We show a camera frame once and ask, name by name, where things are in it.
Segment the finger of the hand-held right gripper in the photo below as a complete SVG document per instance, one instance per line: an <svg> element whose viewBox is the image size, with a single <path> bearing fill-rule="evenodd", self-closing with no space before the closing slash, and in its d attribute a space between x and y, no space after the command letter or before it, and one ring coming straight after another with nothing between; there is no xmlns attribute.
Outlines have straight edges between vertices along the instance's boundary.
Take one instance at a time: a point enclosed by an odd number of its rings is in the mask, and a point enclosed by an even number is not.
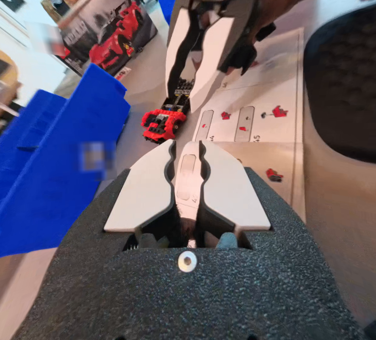
<svg viewBox="0 0 376 340"><path fill-rule="evenodd" d="M208 102L225 77L219 66L232 24L233 18L219 18L205 31L203 57L190 93L191 113L200 110Z"/></svg>
<svg viewBox="0 0 376 340"><path fill-rule="evenodd" d="M188 61L195 74L203 60L202 42L206 30L206 13L181 8L176 22L170 25L165 64L166 96L172 97Z"/></svg>

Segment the blue bin with black divider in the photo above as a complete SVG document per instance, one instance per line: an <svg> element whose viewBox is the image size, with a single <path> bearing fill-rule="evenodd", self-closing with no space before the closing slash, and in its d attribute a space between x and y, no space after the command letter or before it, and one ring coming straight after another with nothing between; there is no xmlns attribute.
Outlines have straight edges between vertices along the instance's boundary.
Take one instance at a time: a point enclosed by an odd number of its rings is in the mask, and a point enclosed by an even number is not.
<svg viewBox="0 0 376 340"><path fill-rule="evenodd" d="M70 98L38 90L1 135L0 256L56 248L115 173L127 89L90 64Z"/></svg>

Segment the red and black lego car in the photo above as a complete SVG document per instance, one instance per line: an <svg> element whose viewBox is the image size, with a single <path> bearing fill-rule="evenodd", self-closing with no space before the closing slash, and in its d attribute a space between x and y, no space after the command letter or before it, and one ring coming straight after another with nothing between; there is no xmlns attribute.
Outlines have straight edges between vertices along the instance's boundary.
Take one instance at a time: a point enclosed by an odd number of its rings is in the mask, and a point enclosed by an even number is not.
<svg viewBox="0 0 376 340"><path fill-rule="evenodd" d="M190 111L190 93L195 79L179 79L172 96L167 97L160 108L146 112L142 117L143 138L155 144L173 140Z"/></svg>

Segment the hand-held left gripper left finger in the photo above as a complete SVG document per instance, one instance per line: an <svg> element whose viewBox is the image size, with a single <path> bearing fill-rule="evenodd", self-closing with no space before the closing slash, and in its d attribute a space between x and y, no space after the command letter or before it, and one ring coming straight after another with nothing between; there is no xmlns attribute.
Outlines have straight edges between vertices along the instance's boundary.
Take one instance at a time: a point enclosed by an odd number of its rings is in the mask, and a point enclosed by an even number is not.
<svg viewBox="0 0 376 340"><path fill-rule="evenodd" d="M132 165L105 232L169 233L177 225L175 159L176 141L167 140Z"/></svg>

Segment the lego instruction booklet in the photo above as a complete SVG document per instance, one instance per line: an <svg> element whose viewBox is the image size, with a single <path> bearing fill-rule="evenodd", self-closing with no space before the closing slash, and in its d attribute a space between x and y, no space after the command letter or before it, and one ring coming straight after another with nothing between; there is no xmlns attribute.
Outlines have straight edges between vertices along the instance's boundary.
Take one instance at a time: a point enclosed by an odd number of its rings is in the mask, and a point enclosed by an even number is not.
<svg viewBox="0 0 376 340"><path fill-rule="evenodd" d="M225 77L210 100L188 116L175 194L183 217L199 204L199 141L214 142L250 167L306 223L303 169L304 28L259 43L258 64Z"/></svg>

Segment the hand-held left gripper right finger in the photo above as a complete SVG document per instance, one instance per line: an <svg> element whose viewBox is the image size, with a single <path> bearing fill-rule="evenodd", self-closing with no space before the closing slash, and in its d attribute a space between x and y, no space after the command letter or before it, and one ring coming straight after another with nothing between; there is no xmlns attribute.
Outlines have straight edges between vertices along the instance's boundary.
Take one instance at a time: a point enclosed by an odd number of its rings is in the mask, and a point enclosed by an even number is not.
<svg viewBox="0 0 376 340"><path fill-rule="evenodd" d="M199 224L208 232L269 230L270 221L243 167L210 141L199 142Z"/></svg>

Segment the black lego set box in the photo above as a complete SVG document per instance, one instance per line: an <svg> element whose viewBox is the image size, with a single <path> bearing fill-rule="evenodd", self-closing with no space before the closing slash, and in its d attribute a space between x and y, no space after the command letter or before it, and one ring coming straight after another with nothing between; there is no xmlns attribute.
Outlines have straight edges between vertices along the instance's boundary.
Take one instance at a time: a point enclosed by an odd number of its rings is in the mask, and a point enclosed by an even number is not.
<svg viewBox="0 0 376 340"><path fill-rule="evenodd" d="M56 58L80 76L90 63L115 76L157 34L142 0L78 0L58 28Z"/></svg>

